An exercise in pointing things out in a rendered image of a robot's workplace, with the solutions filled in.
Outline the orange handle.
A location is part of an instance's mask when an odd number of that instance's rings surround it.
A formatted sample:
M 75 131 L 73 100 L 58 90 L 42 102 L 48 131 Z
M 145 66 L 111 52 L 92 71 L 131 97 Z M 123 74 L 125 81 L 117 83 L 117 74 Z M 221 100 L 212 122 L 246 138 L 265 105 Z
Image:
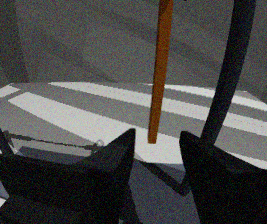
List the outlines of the orange handle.
M 156 40 L 156 63 L 154 63 L 154 76 L 152 87 L 152 100 L 150 100 L 150 113 L 148 125 L 148 143 L 156 144 L 158 125 L 160 125 L 162 97 L 166 81 L 166 64 L 168 64 L 170 26 L 172 26 L 174 0 L 160 0 L 158 7 L 158 31 Z

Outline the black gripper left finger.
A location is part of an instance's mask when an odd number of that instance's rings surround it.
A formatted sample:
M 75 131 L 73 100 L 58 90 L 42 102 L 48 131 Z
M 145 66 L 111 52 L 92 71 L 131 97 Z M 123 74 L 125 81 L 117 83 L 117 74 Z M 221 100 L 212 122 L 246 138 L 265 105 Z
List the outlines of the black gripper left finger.
M 85 224 L 118 224 L 132 173 L 134 139 L 136 129 L 129 128 L 70 165 L 0 153 L 0 181 L 9 196 L 76 210 Z

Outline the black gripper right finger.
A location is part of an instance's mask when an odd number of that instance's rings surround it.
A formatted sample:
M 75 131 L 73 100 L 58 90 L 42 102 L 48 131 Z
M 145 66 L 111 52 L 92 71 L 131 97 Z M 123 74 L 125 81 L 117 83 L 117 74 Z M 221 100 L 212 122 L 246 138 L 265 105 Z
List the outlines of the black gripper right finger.
M 267 169 L 223 152 L 188 131 L 181 159 L 201 224 L 258 224 L 267 213 Z

